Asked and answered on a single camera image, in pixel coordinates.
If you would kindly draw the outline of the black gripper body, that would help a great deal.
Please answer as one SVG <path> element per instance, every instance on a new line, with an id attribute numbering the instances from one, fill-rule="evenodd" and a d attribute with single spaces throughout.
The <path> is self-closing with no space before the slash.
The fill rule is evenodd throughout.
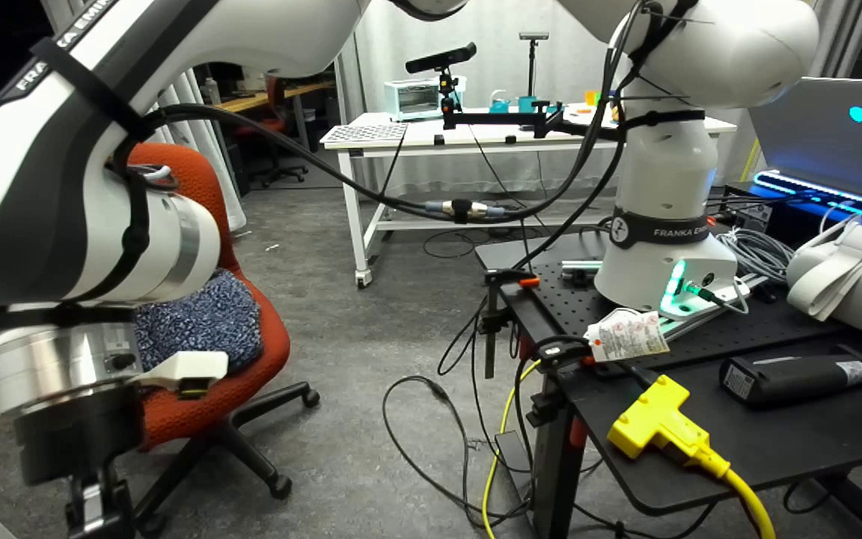
<path id="1" fill-rule="evenodd" d="M 26 485 L 62 479 L 69 539 L 134 539 L 128 485 L 113 462 L 144 440 L 144 408 L 134 386 L 44 404 L 14 419 Z"/>

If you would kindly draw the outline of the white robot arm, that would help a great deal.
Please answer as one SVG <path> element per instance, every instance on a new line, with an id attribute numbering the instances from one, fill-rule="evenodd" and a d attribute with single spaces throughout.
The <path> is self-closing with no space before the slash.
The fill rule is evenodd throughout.
<path id="1" fill-rule="evenodd" d="M 372 0 L 93 0 L 0 91 L 0 311 L 47 326 L 196 291 L 219 221 L 150 185 L 128 152 L 158 92 L 190 65 L 250 59 L 307 74 L 336 59 Z M 710 109 L 786 92 L 817 55 L 804 0 L 560 0 L 630 59 L 611 92 L 627 161 L 599 293 L 653 308 L 669 279 L 729 275 L 710 236 Z"/>

